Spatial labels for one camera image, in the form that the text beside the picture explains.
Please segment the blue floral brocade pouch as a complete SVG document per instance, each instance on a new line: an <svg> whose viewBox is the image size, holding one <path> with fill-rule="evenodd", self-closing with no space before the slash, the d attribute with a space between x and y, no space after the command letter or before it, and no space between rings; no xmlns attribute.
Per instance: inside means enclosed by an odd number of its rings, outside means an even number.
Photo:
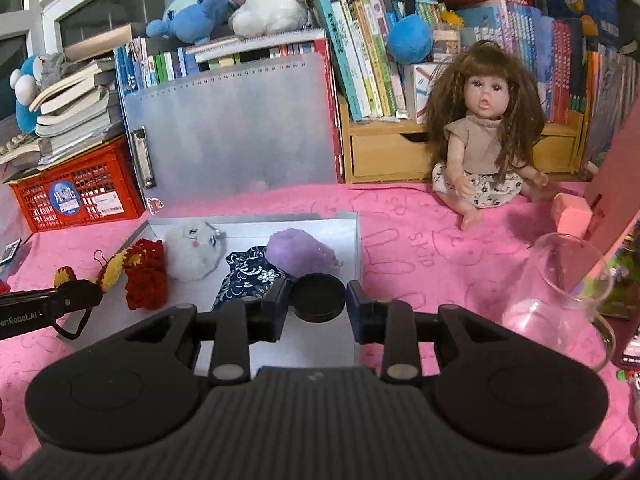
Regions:
<svg viewBox="0 0 640 480"><path fill-rule="evenodd" d="M286 273L274 266L266 258L266 246L253 246L245 252L230 252L224 261L229 272L222 280L213 310L243 297L262 298L278 278L286 278Z"/></svg>

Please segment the black round lid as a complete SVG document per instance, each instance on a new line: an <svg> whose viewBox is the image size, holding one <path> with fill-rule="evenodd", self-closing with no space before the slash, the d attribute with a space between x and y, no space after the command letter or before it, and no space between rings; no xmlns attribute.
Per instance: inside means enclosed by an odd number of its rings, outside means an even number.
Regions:
<svg viewBox="0 0 640 480"><path fill-rule="evenodd" d="M330 274L306 274L292 284L288 292L288 304L295 315L305 322L330 322L344 310L345 286Z"/></svg>

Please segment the white fluffy plush toy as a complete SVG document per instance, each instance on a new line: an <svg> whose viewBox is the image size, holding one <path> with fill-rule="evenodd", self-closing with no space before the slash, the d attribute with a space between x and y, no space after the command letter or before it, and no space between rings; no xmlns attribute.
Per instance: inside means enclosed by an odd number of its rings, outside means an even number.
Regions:
<svg viewBox="0 0 640 480"><path fill-rule="evenodd" d="M201 281L217 269L226 250L226 236L205 221L171 228L164 238L165 266L179 282Z"/></svg>

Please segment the purple fluffy plush toy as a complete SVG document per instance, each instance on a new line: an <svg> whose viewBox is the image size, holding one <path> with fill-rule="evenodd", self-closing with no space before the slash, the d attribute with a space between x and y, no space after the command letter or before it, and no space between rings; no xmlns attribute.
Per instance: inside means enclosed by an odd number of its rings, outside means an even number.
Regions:
<svg viewBox="0 0 640 480"><path fill-rule="evenodd" d="M300 229L273 233L268 240L265 257L293 278L311 273L330 273L342 264L332 248Z"/></svg>

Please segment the silver shallow box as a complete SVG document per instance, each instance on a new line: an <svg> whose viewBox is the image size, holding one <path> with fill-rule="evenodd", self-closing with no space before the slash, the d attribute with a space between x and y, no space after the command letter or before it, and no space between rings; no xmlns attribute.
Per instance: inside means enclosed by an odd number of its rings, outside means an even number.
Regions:
<svg viewBox="0 0 640 480"><path fill-rule="evenodd" d="M267 287L285 274L269 264L265 247L271 235L298 229L334 251L338 266L326 273L347 283L361 276L360 224L353 212L322 219L316 214L267 217L210 217L207 223L222 234L220 263L201 281L168 281L168 306L195 304L200 312L212 310L225 299L262 296ZM121 278L92 311L87 325L66 346L79 350L148 318L151 313L131 310L126 304L126 278ZM279 341L258 342L250 347L250 369L263 366L331 367L354 365L360 351L352 338L348 314L314 324L290 311Z"/></svg>

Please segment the red plastic crate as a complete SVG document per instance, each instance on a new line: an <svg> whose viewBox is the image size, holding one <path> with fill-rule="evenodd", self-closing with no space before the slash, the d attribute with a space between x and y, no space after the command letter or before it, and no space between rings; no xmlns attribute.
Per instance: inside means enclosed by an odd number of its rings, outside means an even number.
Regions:
<svg viewBox="0 0 640 480"><path fill-rule="evenodd" d="M144 211L123 136L6 183L34 232L137 219Z"/></svg>

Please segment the wooden drawer organizer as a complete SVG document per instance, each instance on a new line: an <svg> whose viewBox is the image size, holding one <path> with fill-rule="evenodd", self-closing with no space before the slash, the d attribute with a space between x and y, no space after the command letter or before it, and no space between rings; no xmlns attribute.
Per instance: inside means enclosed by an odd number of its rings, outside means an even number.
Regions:
<svg viewBox="0 0 640 480"><path fill-rule="evenodd" d="M345 181L352 183L424 182L431 179L438 149L426 125L400 122L353 122L344 96L340 106ZM548 124L534 146L535 166L547 174L579 169L584 115L571 110L565 124Z"/></svg>

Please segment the stack of books on crate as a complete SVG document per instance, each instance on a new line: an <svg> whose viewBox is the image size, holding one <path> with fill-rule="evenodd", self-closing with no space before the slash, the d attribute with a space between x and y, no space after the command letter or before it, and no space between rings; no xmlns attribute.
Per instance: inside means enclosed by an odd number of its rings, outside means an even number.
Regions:
<svg viewBox="0 0 640 480"><path fill-rule="evenodd" d="M122 25L79 41L61 53L64 73L29 107L37 113L33 133L21 132L15 118L16 97L10 76L27 60L20 56L1 63L1 162L17 168L52 165L102 142L118 131L116 49L142 32L140 24Z"/></svg>

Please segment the translucent clipboard folder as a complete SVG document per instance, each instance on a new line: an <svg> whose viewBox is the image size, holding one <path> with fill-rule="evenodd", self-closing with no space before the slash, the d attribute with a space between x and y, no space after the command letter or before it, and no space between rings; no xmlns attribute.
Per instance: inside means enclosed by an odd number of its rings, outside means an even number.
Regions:
<svg viewBox="0 0 640 480"><path fill-rule="evenodd" d="M122 98L146 210L334 184L332 76L318 52L186 76Z"/></svg>

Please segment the blue white doraemon plush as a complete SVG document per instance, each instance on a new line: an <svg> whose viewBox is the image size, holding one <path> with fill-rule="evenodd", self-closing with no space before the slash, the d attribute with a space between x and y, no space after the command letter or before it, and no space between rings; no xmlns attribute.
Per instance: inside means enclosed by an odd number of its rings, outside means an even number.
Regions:
<svg viewBox="0 0 640 480"><path fill-rule="evenodd" d="M16 97L15 118L21 132L33 133L37 113L29 107L40 92L62 79L65 58L62 53L34 54L10 76L10 87Z"/></svg>

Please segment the pink triangular stand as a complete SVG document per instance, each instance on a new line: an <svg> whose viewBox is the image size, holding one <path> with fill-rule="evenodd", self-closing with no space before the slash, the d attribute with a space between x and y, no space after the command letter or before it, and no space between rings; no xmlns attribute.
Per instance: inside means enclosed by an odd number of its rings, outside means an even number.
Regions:
<svg viewBox="0 0 640 480"><path fill-rule="evenodd" d="M584 194L560 193L552 200L556 230L582 238L606 260L639 220L639 122L636 103Z"/></svg>

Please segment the smartphone showing video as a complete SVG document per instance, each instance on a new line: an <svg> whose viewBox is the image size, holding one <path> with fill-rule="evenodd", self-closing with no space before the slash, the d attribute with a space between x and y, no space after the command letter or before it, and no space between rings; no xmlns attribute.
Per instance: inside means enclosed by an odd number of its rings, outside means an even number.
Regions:
<svg viewBox="0 0 640 480"><path fill-rule="evenodd" d="M625 370L640 370L640 327L636 324L628 333L620 350L620 367Z"/></svg>

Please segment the blue plush ball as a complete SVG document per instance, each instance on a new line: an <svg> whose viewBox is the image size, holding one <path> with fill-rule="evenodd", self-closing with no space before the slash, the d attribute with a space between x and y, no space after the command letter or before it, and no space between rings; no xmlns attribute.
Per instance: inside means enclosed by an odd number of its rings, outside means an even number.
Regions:
<svg viewBox="0 0 640 480"><path fill-rule="evenodd" d="M420 15L411 14L398 21L387 37L387 50L401 65L422 63L431 53L433 33Z"/></svg>

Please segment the blue stitch plush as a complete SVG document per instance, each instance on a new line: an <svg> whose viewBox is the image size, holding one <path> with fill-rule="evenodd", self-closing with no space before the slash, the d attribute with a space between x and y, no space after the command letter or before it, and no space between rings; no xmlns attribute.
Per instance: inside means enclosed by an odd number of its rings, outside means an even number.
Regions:
<svg viewBox="0 0 640 480"><path fill-rule="evenodd" d="M150 21L145 33L150 38L201 44L215 28L227 23L229 10L229 0L170 0L163 17Z"/></svg>

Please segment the row of upright books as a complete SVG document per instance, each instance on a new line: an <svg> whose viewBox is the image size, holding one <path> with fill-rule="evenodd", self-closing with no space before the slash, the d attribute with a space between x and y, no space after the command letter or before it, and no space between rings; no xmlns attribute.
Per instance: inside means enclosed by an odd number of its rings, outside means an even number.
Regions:
<svg viewBox="0 0 640 480"><path fill-rule="evenodd" d="M335 146L340 164L338 180L345 181L340 106L344 96L353 122L400 122L426 125L426 103L439 72L477 41L504 44L537 84L548 124L565 124L567 114L582 113L579 169L603 162L614 134L623 127L639 99L639 64L616 49L591 42L579 18L550 18L534 6L497 1L491 12L497 26L470 26L465 11L450 11L442 4L408 4L400 0L308 0L309 20L304 29L257 38L236 36L229 18L236 5L229 0L226 24L214 29L201 44L175 38L131 39L116 49L116 81L127 138L122 98L164 82L241 65L266 58L285 58L318 52L326 58L332 76L331 110L335 119ZM431 53L422 63L401 65L387 50L393 26L408 15L420 15L433 33Z"/></svg>

